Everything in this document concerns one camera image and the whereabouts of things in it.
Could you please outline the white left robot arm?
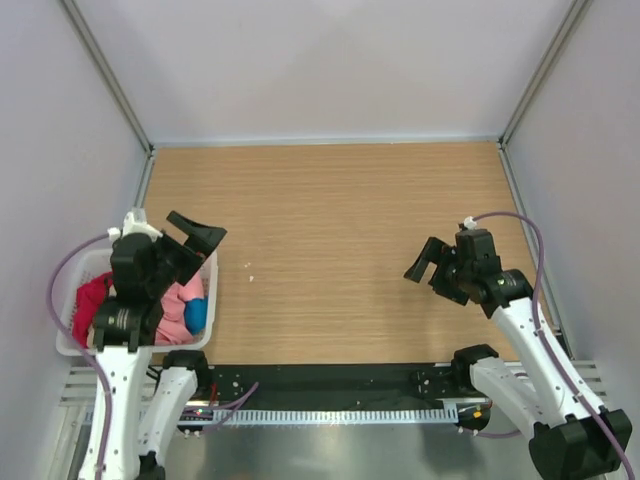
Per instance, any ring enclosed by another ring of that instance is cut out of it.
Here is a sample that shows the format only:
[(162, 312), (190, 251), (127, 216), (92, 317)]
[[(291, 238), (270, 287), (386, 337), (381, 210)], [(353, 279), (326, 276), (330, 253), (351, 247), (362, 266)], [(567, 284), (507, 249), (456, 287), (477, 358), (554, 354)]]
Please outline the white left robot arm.
[(141, 209), (108, 231), (115, 292), (94, 317), (93, 349), (85, 354), (97, 388), (82, 479), (165, 478), (166, 454), (185, 407), (212, 384), (202, 351), (173, 349), (163, 360), (149, 406), (142, 405), (164, 314), (161, 300), (172, 285), (186, 285), (227, 234), (176, 211), (167, 219), (185, 234), (184, 242), (151, 226)]

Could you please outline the red polo shirt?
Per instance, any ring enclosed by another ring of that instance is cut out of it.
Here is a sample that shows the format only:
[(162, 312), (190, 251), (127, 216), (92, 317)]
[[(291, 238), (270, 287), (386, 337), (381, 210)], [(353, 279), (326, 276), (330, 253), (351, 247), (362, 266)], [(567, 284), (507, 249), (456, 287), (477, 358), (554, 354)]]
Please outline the red polo shirt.
[(111, 272), (82, 284), (76, 291), (72, 336), (85, 349), (93, 347), (93, 319), (113, 286)]

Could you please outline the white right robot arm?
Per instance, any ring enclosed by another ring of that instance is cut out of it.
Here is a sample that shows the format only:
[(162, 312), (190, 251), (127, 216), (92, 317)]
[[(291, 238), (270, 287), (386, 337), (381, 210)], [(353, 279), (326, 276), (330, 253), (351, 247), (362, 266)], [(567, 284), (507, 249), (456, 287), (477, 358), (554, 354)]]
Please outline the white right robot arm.
[(493, 401), (528, 441), (544, 479), (589, 479), (616, 471), (632, 424), (608, 409), (580, 376), (543, 317), (534, 289), (506, 270), (486, 229), (463, 229), (452, 245), (431, 237), (405, 272), (418, 283), (429, 265), (433, 291), (460, 305), (473, 302), (506, 335), (526, 377), (520, 379), (486, 344), (455, 352), (458, 383)]

